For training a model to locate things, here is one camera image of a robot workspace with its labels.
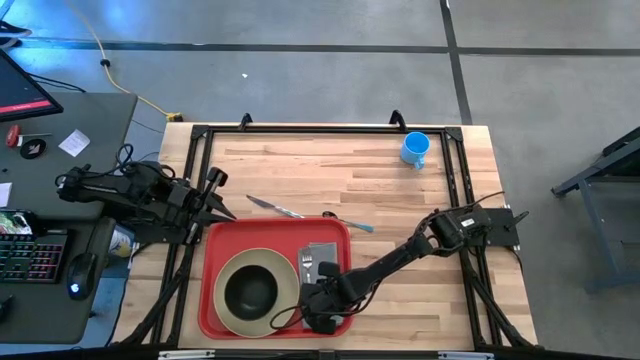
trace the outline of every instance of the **gray napkin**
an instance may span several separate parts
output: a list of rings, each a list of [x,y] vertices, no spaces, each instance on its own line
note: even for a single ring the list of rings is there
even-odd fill
[[[338,262],[338,247],[336,243],[311,243],[308,248],[311,251],[311,257],[313,259],[309,273],[311,275],[311,282],[315,284],[316,280],[324,278],[324,276],[318,275],[318,265],[320,262]],[[300,276],[300,284],[302,284],[306,280],[306,269],[302,266],[300,251],[298,252],[298,274]],[[334,316],[333,319],[336,320],[338,326],[342,325],[343,318],[341,316]],[[302,327],[308,329],[309,325],[306,321],[302,320]]]

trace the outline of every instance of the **knife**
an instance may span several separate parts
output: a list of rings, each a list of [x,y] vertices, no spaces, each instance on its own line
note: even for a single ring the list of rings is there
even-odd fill
[[[258,198],[255,198],[251,195],[247,195],[247,199],[253,201],[256,205],[260,206],[261,208],[265,208],[265,209],[273,209],[281,214],[287,215],[287,216],[291,216],[291,217],[295,217],[298,219],[302,219],[304,218],[304,216],[300,215],[300,214],[296,214],[293,211],[289,211],[285,208],[281,208],[280,206],[276,206],[273,204],[270,204],[264,200],[260,200]]]

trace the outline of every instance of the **computer mouse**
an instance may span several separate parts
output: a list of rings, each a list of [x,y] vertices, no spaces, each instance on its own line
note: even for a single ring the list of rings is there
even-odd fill
[[[67,291],[71,299],[84,300],[91,295],[97,263],[98,256],[92,253],[83,253],[71,260],[67,275]]]

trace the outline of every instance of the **paper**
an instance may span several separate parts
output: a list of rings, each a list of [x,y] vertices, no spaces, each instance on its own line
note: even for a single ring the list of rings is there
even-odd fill
[[[11,183],[0,184],[0,207],[9,205],[9,195],[11,194]]]
[[[84,148],[89,145],[91,140],[87,135],[83,134],[80,130],[74,130],[58,147],[64,150],[67,154],[76,157]]]

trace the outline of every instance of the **monitor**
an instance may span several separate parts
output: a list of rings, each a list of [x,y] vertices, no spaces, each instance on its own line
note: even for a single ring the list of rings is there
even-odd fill
[[[0,50],[0,122],[62,112],[62,106]]]

